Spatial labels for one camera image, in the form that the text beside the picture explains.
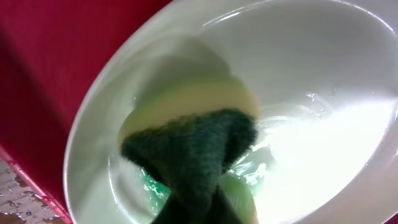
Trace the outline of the green yellow sponge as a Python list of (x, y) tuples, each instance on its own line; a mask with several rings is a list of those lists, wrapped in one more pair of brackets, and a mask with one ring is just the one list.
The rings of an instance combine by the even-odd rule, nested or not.
[(259, 114), (239, 78), (182, 80), (127, 116), (119, 153), (170, 190), (155, 223), (241, 223), (222, 177), (252, 146)]

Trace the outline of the white plate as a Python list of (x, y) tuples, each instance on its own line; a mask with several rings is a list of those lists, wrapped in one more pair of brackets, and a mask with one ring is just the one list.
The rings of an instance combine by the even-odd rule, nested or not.
[(397, 213), (396, 1), (172, 1), (112, 56), (73, 122), (73, 223), (155, 223), (170, 190), (118, 134), (154, 93), (231, 75), (257, 137), (221, 180), (241, 223), (384, 223)]

